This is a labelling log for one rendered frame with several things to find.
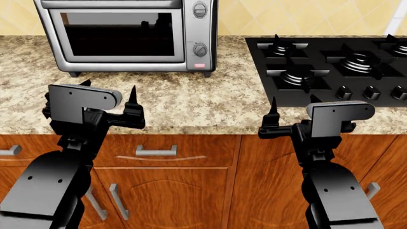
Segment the glass toaster oven door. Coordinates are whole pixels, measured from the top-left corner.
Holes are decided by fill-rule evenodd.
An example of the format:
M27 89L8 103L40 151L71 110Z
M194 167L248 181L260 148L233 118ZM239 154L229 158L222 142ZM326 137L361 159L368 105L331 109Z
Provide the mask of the glass toaster oven door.
M183 62L181 9L50 9L68 62Z

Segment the silver round oven knob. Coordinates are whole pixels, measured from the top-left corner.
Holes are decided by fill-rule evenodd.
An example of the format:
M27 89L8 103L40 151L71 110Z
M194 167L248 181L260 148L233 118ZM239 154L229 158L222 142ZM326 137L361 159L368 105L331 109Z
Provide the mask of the silver round oven knob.
M207 14L207 6L205 3L198 2L193 5L193 14L196 18L203 18Z
M193 47L193 53L197 57L204 57L207 54L207 52L208 52L207 46L204 45L203 43L197 43Z

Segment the arched wooden cabinet door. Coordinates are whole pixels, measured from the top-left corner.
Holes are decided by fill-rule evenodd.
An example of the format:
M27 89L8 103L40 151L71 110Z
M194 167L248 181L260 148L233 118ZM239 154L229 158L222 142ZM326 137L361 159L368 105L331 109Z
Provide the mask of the arched wooden cabinet door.
M221 229L228 169L225 167L102 168L97 176L118 194L129 219L126 229Z

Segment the silver toaster oven body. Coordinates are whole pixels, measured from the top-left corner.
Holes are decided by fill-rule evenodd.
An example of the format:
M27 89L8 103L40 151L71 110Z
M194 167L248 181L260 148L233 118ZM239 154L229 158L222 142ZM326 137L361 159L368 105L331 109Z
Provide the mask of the silver toaster oven body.
M183 0L181 7L183 23L183 62L68 62L61 49L55 26L49 10L33 0L43 24L47 40L59 70L63 72L214 72L217 52L217 0ZM207 14L196 18L193 5L202 2L207 6ZM204 57L197 57L193 47L197 43L207 46ZM205 69L196 69L194 64L205 64Z

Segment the black glass gas cooktop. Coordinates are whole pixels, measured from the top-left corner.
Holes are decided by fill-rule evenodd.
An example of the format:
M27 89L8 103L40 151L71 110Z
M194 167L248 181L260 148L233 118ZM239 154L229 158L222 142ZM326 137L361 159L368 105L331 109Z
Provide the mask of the black glass gas cooktop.
M263 52L257 48L257 42L265 38L247 38L245 41L249 47L252 59L258 71L259 77L265 89L268 100L272 102L276 98L277 105L285 108L302 108L310 104L310 96L315 95L324 102L343 101L335 97L338 87L345 85L353 92L350 101L365 101L376 107L384 108L407 108L407 99L398 101L390 96L392 89L398 85L407 88L407 58L396 57L390 66L403 74L403 78L383 78L376 80L374 78L344 78L332 64L325 61L321 51L339 50L343 43L355 51L371 51L377 57L393 57L384 50L378 49L373 43L379 38L360 38L360 37L340 37L340 38L286 38L292 39L297 43L308 43L305 53L307 59L266 58ZM324 78L331 87L330 91L278 91L272 78L266 76L267 64L310 64L316 70L329 70L329 74ZM367 86L374 86L381 91L381 96L377 101L365 99L362 96Z

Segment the medium black gas burner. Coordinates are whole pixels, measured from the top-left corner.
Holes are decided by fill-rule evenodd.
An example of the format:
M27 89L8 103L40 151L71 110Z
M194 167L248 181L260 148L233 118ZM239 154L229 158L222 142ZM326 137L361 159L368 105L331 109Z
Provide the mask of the medium black gas burner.
M330 91L324 79L329 70L316 70L310 64L267 64L266 76L278 91Z

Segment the black cooktop knob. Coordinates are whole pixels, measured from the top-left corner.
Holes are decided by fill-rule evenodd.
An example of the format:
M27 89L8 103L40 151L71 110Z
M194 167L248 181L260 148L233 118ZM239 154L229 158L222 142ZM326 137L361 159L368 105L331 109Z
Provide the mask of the black cooktop knob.
M337 99L341 99L343 101L349 101L353 95L353 92L349 87L346 87L345 85L341 85L338 87L338 90L335 93L335 97Z
M407 88L398 85L392 89L390 96L398 101L405 101L407 99Z
M381 94L382 94L381 91L379 91L379 89L377 89L377 87L370 85L364 89L362 96L365 99L377 101L380 98Z

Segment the large black gas burner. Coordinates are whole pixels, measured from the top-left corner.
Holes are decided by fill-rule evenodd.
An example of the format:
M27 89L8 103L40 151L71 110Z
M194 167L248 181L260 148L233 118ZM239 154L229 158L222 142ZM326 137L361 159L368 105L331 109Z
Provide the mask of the large black gas burner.
M377 57L371 51L355 51L345 43L339 50L321 51L325 61L332 64L344 78L403 78L391 63L396 57Z

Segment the small black gas burner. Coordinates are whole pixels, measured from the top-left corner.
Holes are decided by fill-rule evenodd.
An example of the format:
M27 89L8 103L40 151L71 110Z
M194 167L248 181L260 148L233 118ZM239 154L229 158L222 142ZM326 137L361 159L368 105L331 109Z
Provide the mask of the small black gas burner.
M386 38L373 41L378 49L384 50L393 57L407 58L407 38L396 38L388 34Z
M269 59L307 59L307 47L308 43L297 43L292 39L280 38L277 34L273 38L260 39L257 42L257 48Z

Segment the narrow wooden cabinet drawer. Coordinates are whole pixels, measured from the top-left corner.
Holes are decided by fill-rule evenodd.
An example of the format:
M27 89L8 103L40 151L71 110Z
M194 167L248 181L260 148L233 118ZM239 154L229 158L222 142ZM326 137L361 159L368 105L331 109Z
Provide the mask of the narrow wooden cabinet drawer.
M0 156L0 167L27 167L35 158L52 151L61 151L58 135L0 135L0 150L14 145L22 147L17 156Z

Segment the wide wooden cabinet drawer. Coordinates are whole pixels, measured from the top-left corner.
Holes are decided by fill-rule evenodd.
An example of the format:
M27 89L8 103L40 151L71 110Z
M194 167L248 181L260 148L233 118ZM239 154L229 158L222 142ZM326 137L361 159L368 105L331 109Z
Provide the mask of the wide wooden cabinet drawer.
M94 160L96 167L228 167L240 149L240 135L107 135ZM146 150L169 150L177 156L136 156Z

